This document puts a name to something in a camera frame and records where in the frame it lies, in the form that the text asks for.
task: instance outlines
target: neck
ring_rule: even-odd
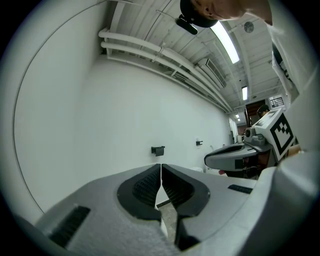
[[[272,14],[268,0],[239,0],[239,3],[247,14],[272,25]]]

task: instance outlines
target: air conditioner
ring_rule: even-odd
[[[202,69],[220,89],[226,88],[226,81],[215,64],[208,58],[200,60],[197,65]]]

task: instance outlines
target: nose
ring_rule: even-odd
[[[211,8],[210,8],[209,6],[207,6],[207,5],[205,5],[205,6],[203,7],[203,14],[204,14],[205,16],[213,16],[213,15],[214,15],[213,12],[212,12],[212,10],[211,10]]]

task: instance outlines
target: wall-mounted black bracket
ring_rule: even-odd
[[[165,153],[165,146],[152,146],[151,153],[155,154],[156,157],[163,156]]]

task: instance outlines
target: ceiling light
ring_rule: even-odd
[[[231,38],[228,32],[225,30],[224,26],[222,26],[221,22],[218,21],[214,26],[211,27],[212,31],[215,35],[219,38],[220,42],[222,43],[223,47],[225,48],[226,52],[228,53],[231,62],[234,64],[238,62],[239,56],[237,50],[231,41]]]
[[[242,87],[242,98],[244,101],[248,99],[248,87]]]

